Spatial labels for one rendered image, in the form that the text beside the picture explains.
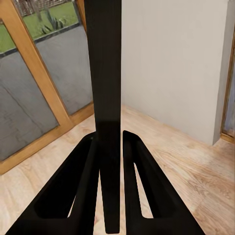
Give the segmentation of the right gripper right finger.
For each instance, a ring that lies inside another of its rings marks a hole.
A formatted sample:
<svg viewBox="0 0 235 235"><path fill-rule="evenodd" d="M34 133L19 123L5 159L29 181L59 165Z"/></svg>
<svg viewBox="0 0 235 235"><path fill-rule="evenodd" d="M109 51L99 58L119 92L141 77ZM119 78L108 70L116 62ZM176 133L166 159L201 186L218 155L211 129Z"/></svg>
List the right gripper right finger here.
<svg viewBox="0 0 235 235"><path fill-rule="evenodd" d="M153 218L145 218L135 174L136 164ZM206 235L142 139L123 131L126 235Z"/></svg>

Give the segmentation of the poster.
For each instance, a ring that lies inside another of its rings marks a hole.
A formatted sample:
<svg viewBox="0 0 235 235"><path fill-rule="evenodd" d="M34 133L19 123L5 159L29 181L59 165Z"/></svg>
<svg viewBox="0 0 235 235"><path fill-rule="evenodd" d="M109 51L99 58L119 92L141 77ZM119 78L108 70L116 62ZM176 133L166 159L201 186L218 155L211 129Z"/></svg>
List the poster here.
<svg viewBox="0 0 235 235"><path fill-rule="evenodd" d="M84 0L106 234L120 233L122 0Z"/></svg>

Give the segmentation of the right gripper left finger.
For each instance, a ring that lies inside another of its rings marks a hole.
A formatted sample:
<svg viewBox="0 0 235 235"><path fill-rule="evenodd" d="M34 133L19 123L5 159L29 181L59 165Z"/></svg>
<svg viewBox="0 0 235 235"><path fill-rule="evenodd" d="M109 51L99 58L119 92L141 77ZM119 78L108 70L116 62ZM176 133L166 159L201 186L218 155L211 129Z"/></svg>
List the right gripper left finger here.
<svg viewBox="0 0 235 235"><path fill-rule="evenodd" d="M5 235L93 235L99 147L82 138Z"/></svg>

